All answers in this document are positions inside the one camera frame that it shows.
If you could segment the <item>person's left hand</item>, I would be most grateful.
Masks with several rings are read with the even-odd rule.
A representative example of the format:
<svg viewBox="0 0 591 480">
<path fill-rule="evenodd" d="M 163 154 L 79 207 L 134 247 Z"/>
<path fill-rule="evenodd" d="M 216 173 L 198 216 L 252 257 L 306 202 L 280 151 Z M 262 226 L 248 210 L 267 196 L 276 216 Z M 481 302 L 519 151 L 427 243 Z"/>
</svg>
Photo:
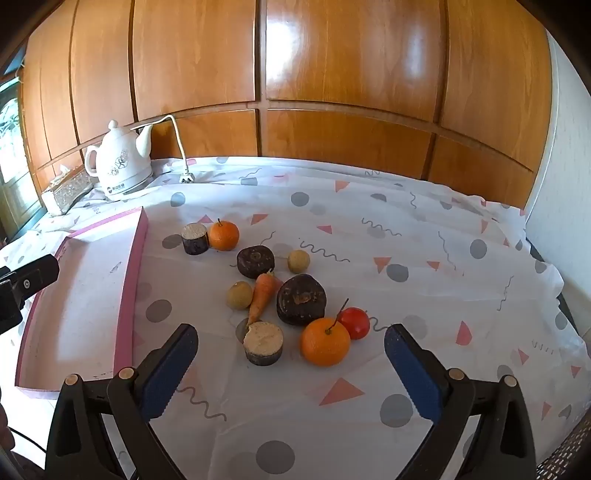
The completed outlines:
<svg viewBox="0 0 591 480">
<path fill-rule="evenodd" d="M 14 436 L 8 426 L 7 415 L 2 405 L 0 405 L 0 445 L 8 451 L 15 446 Z"/>
</svg>

